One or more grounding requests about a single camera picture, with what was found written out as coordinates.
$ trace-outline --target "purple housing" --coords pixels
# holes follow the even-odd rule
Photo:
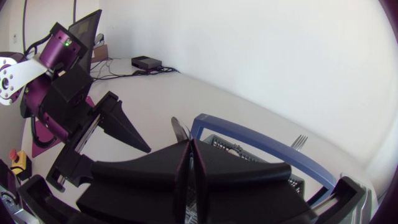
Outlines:
[[[63,30],[59,30],[44,47],[40,61],[47,68],[53,68],[59,63],[63,63],[63,69],[66,71],[78,58],[80,49],[79,43],[73,41],[73,38],[64,33]]]
[[[51,78],[43,74],[26,85],[24,100],[26,106],[36,117],[40,118],[40,105],[50,88]],[[64,130],[56,121],[54,121],[47,113],[44,113],[40,122],[46,126],[61,141],[68,139],[68,132]]]

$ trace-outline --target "white table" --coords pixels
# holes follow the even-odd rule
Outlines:
[[[129,59],[113,60],[111,63],[111,71],[116,74],[131,74],[134,70]],[[101,76],[107,74],[109,73],[104,67]],[[286,145],[291,145],[300,134],[304,134],[308,136],[308,140],[301,152],[330,171],[337,180],[343,172],[369,187],[373,195],[373,211],[377,208],[372,183],[355,159],[316,134],[248,100],[179,73],[101,80],[94,82],[89,95],[97,103],[108,91],[112,91],[123,101],[125,114],[152,148],[152,152],[177,142],[170,122],[173,116],[190,128],[193,119],[200,113],[210,114],[251,128]],[[205,130],[202,136],[205,138],[211,133]],[[240,144],[243,149],[266,161],[280,161],[251,146],[230,138],[225,139]],[[30,158],[31,147],[30,121],[27,120],[22,149]],[[62,147],[63,144],[59,144],[33,158],[33,174],[45,177]],[[108,136],[101,128],[95,130],[81,153],[94,161],[126,161],[145,155],[144,152]],[[305,200],[320,189],[318,182],[299,170],[293,168],[293,173],[305,180]],[[88,184],[76,188],[66,181],[64,193],[49,186],[56,197],[77,208],[75,202]]]

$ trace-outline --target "black box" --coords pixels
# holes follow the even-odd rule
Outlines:
[[[146,56],[135,57],[131,59],[131,65],[146,71],[162,66],[162,61]]]
[[[49,90],[40,106],[39,118],[44,113],[54,119],[59,125],[70,125],[77,122],[76,118],[83,116],[86,108],[86,97],[90,90],[91,78],[79,65],[74,66],[61,77],[51,83]]]

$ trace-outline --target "black bracket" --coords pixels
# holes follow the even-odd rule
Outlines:
[[[150,152],[150,147],[140,136],[122,108],[122,101],[110,91],[86,116],[79,114],[75,118],[75,131],[65,143],[61,153],[53,163],[46,180],[57,190],[63,192],[63,183],[67,180],[78,187],[83,183],[91,183],[91,165],[93,161],[80,151],[91,136],[95,127],[100,126],[104,132],[136,149]]]
[[[76,202],[80,211],[54,197],[38,175],[18,192],[45,223],[183,223],[189,187],[199,223],[339,223],[364,197],[343,177],[330,196],[336,202],[325,200],[318,213],[288,183],[288,164],[247,161],[196,139],[131,161],[95,162],[91,171],[93,183]]]

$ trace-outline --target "monitor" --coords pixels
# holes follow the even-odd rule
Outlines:
[[[90,73],[91,56],[93,54],[95,34],[97,32],[101,12],[102,10],[98,9],[90,15],[76,21],[69,27],[69,32],[79,39],[88,49],[87,53],[78,62],[87,73]]]

